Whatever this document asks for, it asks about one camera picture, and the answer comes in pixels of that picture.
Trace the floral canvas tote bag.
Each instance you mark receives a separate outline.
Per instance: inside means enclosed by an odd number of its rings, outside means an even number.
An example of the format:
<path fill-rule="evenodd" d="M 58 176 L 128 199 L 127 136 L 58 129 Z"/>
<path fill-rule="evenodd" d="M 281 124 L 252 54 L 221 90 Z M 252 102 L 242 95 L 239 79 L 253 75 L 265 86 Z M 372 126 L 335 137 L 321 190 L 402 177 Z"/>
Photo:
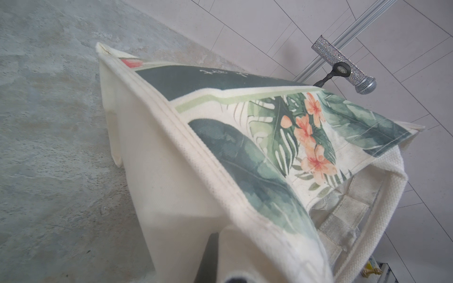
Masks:
<path fill-rule="evenodd" d="M 160 283 L 351 283 L 422 126 L 327 90 L 96 45 L 110 149 Z"/>

